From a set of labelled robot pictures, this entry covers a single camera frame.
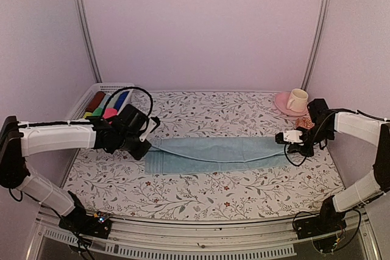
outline pink object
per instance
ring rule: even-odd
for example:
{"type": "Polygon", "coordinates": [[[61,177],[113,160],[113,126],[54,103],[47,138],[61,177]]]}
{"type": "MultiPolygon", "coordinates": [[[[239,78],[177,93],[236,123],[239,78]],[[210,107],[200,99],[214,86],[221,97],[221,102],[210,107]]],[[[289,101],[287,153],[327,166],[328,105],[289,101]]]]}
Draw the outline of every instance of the pink object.
{"type": "Polygon", "coordinates": [[[108,119],[108,118],[111,118],[112,116],[115,116],[116,114],[118,114],[118,111],[116,109],[108,108],[108,109],[105,109],[104,114],[103,114],[103,118],[108,119]]]}
{"type": "Polygon", "coordinates": [[[295,127],[303,127],[305,129],[311,129],[314,127],[314,123],[309,116],[300,117],[295,121],[295,127]]]}
{"type": "Polygon", "coordinates": [[[292,116],[292,117],[301,117],[309,113],[307,108],[305,111],[300,113],[287,109],[286,105],[289,96],[290,93],[288,91],[285,91],[284,93],[279,93],[275,96],[275,106],[279,111],[281,111],[283,114],[286,114],[287,116],[292,116]]]}

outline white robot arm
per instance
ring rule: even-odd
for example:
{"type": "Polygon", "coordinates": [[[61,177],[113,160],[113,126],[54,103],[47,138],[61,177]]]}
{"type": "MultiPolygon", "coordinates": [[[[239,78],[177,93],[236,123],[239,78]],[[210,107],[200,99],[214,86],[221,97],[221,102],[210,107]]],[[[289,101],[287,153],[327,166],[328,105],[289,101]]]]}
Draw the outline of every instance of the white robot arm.
{"type": "Polygon", "coordinates": [[[132,105],[110,119],[89,117],[76,121],[44,123],[18,122],[10,116],[0,133],[0,186],[17,189],[52,208],[62,218],[60,227],[75,233],[107,238],[111,223],[88,216],[79,199],[52,184],[25,157],[62,149],[104,149],[128,151],[140,160],[151,144],[146,136],[160,121],[149,118],[132,105]]]}
{"type": "Polygon", "coordinates": [[[297,220],[294,225],[298,236],[304,234],[329,233],[345,225],[345,213],[390,190],[390,123],[387,119],[367,117],[346,109],[329,109],[325,100],[315,99],[308,104],[309,114],[314,123],[310,130],[296,130],[279,133],[275,140],[287,144],[288,153],[298,152],[304,157],[313,156],[313,146],[328,139],[333,140],[334,132],[345,133],[377,146],[373,169],[346,190],[324,200],[320,214],[309,220],[297,220]]]}

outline floral pattern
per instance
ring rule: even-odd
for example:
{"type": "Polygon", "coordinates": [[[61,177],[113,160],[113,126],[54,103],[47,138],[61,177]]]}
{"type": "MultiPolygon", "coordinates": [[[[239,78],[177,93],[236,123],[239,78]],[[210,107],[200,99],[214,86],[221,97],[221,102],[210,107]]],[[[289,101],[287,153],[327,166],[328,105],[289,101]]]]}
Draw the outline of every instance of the floral pattern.
{"type": "MultiPolygon", "coordinates": [[[[274,107],[272,93],[152,93],[161,126],[150,138],[272,136],[296,118],[274,107]]],[[[132,103],[143,111],[149,99],[132,103]]],[[[291,157],[300,161],[301,156],[291,157]]],[[[193,175],[146,175],[144,161],[126,152],[81,150],[65,189],[88,209],[116,215],[175,220],[238,220],[317,211],[343,188],[325,150],[301,167],[283,166],[193,175]]]]}

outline white wall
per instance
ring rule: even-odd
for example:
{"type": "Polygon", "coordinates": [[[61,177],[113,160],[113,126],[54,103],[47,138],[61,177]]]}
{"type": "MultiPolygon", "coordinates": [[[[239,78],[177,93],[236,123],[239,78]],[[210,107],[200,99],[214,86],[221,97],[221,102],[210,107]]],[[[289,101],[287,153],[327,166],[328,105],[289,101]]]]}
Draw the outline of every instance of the white wall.
{"type": "MultiPolygon", "coordinates": [[[[390,117],[389,42],[389,0],[331,0],[310,96],[326,98],[332,108],[390,117]]],[[[330,150],[347,186],[372,168],[376,154],[375,147],[343,135],[330,150]]],[[[382,257],[390,259],[389,196],[366,209],[382,257]]]]}
{"type": "MultiPolygon", "coordinates": [[[[93,83],[73,0],[0,0],[0,120],[65,117],[93,83]]],[[[28,158],[58,183],[69,152],[28,158]]],[[[38,205],[0,188],[0,258],[24,259],[38,205]]]]}
{"type": "Polygon", "coordinates": [[[321,0],[85,0],[105,82],[149,90],[290,90],[321,0]]]}

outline folded towel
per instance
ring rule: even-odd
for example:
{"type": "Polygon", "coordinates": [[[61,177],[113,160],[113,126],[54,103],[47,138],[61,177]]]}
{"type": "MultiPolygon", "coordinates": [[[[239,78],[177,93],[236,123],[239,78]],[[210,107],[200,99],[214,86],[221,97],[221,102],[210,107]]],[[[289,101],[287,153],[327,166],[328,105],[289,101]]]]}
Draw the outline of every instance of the folded towel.
{"type": "Polygon", "coordinates": [[[156,139],[145,156],[147,174],[194,174],[286,166],[273,137],[156,139]]]}

